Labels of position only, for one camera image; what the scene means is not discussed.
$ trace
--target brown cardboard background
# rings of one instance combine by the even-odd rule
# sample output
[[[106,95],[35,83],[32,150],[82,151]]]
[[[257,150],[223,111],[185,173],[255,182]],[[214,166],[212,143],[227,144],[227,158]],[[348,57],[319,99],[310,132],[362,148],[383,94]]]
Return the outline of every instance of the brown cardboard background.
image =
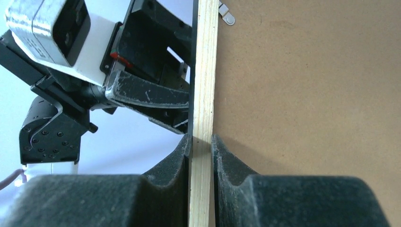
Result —
[[[401,1],[223,3],[214,133],[262,174],[360,177],[401,226]]]

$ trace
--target white wall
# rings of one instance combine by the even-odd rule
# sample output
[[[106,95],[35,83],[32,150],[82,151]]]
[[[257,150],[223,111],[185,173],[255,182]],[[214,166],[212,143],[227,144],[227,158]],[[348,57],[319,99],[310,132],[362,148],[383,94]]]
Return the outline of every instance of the white wall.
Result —
[[[0,0],[0,12],[9,0]],[[122,21],[130,0],[86,0],[88,9],[107,19]],[[192,25],[192,0],[159,0],[173,14]],[[0,19],[0,33],[7,30]],[[36,97],[29,86],[0,66],[0,181],[21,167],[18,134]],[[82,137],[79,174],[141,174],[150,169],[178,144],[176,135],[147,118],[124,108],[114,115],[91,112],[95,134]],[[18,192],[13,184],[0,191],[0,220]]]

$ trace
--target wire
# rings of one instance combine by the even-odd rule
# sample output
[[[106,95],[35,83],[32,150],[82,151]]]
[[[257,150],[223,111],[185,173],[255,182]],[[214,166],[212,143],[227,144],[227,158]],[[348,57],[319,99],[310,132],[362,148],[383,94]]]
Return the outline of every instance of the wire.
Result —
[[[0,182],[0,191],[9,186],[19,175],[22,177],[22,183],[26,183],[26,175],[23,169],[17,169],[10,176]]]

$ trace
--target plywood strip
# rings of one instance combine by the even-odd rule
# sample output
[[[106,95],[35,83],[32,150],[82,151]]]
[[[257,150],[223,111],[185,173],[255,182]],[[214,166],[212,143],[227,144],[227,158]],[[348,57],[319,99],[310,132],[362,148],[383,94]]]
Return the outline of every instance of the plywood strip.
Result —
[[[211,182],[210,142],[216,71],[218,0],[194,3],[197,16],[196,63],[193,87],[193,141],[190,172],[189,226],[209,225]]]

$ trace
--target metal clip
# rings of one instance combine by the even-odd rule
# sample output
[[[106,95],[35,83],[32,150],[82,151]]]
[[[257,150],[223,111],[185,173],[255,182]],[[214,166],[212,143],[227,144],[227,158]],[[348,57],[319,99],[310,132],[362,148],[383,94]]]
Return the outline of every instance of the metal clip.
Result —
[[[221,15],[226,24],[232,26],[235,23],[234,16],[228,11],[228,7],[218,1],[218,13]]]

